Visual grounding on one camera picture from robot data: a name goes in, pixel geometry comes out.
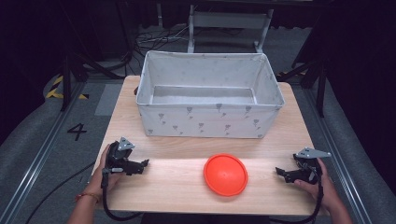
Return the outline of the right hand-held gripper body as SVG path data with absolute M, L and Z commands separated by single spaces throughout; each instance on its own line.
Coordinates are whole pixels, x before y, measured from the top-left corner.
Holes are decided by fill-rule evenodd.
M 316 150 L 311 147 L 305 147 L 300 152 L 293 155 L 298 166 L 297 174 L 292 178 L 292 182 L 296 179 L 303 180 L 310 184 L 316 184 L 322 175 L 322 170 L 318 164 L 318 159 L 329 158 L 331 152 Z

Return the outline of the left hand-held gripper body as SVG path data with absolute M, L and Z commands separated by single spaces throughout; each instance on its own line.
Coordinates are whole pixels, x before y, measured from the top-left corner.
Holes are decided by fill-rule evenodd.
M 129 160 L 133 149 L 134 144 L 123 136 L 119 141 L 112 143 L 106 155 L 105 169 L 111 174 L 125 173 L 133 175 L 135 169 L 145 168 L 141 166 L 140 162 Z

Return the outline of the person's right hand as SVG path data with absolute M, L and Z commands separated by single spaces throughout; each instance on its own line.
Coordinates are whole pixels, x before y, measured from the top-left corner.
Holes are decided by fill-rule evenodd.
M 338 202 L 339 197 L 335 190 L 334 184 L 328 175 L 325 164 L 321 159 L 318 159 L 318 164 L 320 165 L 322 171 L 321 184 L 323 187 L 323 199 L 321 204 L 326 210 L 330 211 L 331 207 Z M 300 179 L 295 180 L 293 184 L 296 187 L 310 193 L 315 199 L 318 197 L 318 184 L 312 185 Z

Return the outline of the person's left hand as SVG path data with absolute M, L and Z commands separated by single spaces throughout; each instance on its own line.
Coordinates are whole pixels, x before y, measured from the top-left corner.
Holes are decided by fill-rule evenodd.
M 108 150 L 109 150 L 109 146 L 106 146 L 106 148 L 104 149 L 101 155 L 100 163 L 93 172 L 91 181 L 89 182 L 88 186 L 83 190 L 84 193 L 94 194 L 96 196 L 103 195 L 103 189 L 101 187 L 102 179 L 103 179 L 102 169 L 106 165 L 106 155 Z M 122 173 L 110 174 L 108 176 L 107 189 L 112 190 L 121 177 L 122 177 Z

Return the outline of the orange plastic plate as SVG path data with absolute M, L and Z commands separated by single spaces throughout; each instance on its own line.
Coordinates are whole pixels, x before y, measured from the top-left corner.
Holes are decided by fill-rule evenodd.
M 207 186 L 218 195 L 234 196 L 240 194 L 248 183 L 245 165 L 230 154 L 211 156 L 204 166 Z

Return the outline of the white fabric storage box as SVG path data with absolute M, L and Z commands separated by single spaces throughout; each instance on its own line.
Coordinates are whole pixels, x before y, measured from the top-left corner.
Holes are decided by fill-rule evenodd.
M 263 138 L 285 100 L 263 53 L 152 50 L 136 103 L 148 136 Z

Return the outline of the black metal tripod stand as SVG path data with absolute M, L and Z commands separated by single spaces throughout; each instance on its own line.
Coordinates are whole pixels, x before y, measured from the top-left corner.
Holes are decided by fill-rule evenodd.
M 316 109 L 318 111 L 318 114 L 323 118 L 323 105 L 327 74 L 325 61 L 323 59 L 315 59 L 308 63 L 304 63 L 296 68 L 293 68 L 289 72 L 281 72 L 276 75 L 276 80 L 280 82 L 285 82 L 289 78 L 297 76 L 302 72 L 305 72 L 303 79 L 300 81 L 300 85 L 303 89 L 311 89 L 315 82 L 318 83 Z
M 66 110 L 72 100 L 71 75 L 75 77 L 77 82 L 85 82 L 88 80 L 89 76 L 87 73 L 87 69 L 84 67 L 84 64 L 87 64 L 94 71 L 99 72 L 111 79 L 123 79 L 123 77 L 114 74 L 109 69 L 103 67 L 85 54 L 76 53 L 73 51 L 67 52 L 64 57 L 62 71 L 64 87 L 64 98 L 61 108 L 62 111 Z

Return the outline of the yellow black hazard tape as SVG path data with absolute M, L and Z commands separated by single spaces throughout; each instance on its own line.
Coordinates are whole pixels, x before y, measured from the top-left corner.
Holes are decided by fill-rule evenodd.
M 64 80 L 62 75 L 59 75 L 55 78 L 49 92 L 46 94 L 47 98 L 58 98 L 63 99 L 64 95 L 62 93 L 57 92 L 57 89 L 60 87 L 61 82 Z

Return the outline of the grey metal stand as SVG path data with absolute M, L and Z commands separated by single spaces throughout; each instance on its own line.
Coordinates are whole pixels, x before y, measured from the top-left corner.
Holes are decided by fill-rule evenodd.
M 268 9 L 263 14 L 202 12 L 190 5 L 188 53 L 194 53 L 194 28 L 237 28 L 260 29 L 261 37 L 253 43 L 258 53 L 263 53 L 263 44 L 268 33 L 274 11 Z

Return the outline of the metal floor rail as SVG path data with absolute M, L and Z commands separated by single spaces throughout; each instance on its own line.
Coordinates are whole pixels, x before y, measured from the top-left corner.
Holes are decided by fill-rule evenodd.
M 332 164 L 339 177 L 339 182 L 346 194 L 347 200 L 352 208 L 353 214 L 357 219 L 358 224 L 373 224 L 370 219 L 367 210 L 361 200 L 361 196 L 357 191 L 354 180 L 352 179 L 345 162 L 338 150 L 337 145 L 334 142 L 332 134 L 316 108 L 316 98 L 310 90 L 303 90 L 304 97 L 306 98 L 311 111 L 314 113 L 316 122 L 318 123 L 320 132 L 324 135 L 325 144 L 327 149 L 332 154 Z
M 77 101 L 85 85 L 85 82 L 78 82 L 71 91 L 68 105 L 65 107 L 64 111 L 60 111 L 58 113 L 56 120 L 53 121 L 52 126 L 49 129 L 49 132 L 43 144 L 40 146 L 39 150 L 35 154 L 32 163 L 23 175 L 21 183 L 18 185 L 18 188 L 16 189 L 12 198 L 7 204 L 7 207 L 4 210 L 2 216 L 0 216 L 0 224 L 11 224 L 15 219 L 15 216 L 19 213 L 22 204 L 26 200 L 31 188 L 33 187 L 33 184 L 35 183 L 37 177 L 42 170 L 42 167 L 47 160 L 47 157 L 53 149 L 54 142 L 58 137 L 62 126 L 64 125 L 64 122 L 71 110 L 71 107 Z

